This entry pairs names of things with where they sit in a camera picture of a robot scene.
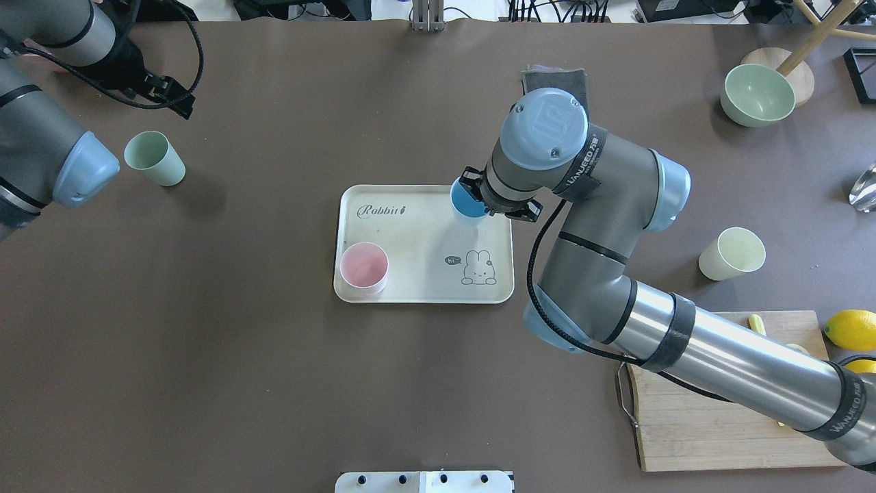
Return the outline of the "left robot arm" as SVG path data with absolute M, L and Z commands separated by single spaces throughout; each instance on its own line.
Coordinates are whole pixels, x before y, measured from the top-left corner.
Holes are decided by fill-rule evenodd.
M 118 175 L 118 159 L 12 61 L 32 40 L 72 66 L 104 59 L 113 22 L 90 1 L 3 1 L 1 66 L 2 238 L 52 202 L 77 208 Z

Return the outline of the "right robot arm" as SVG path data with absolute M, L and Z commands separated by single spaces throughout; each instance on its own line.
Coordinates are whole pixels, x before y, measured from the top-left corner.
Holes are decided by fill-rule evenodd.
M 874 472 L 874 375 L 789 349 L 626 277 L 645 231 L 669 228 L 691 193 L 684 166 L 592 125 L 561 88 L 514 104 L 485 170 L 460 184 L 491 213 L 534 222 L 547 188 L 571 208 L 541 280 L 526 285 L 545 341 L 630 363 L 785 423 Z

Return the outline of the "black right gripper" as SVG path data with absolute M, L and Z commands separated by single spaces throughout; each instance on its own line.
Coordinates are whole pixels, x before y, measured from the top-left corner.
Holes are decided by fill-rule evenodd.
M 468 195 L 482 203 L 490 215 L 503 214 L 509 219 L 537 222 L 543 206 L 534 199 L 535 190 L 517 190 L 506 184 L 494 166 L 484 170 L 466 166 L 458 181 Z

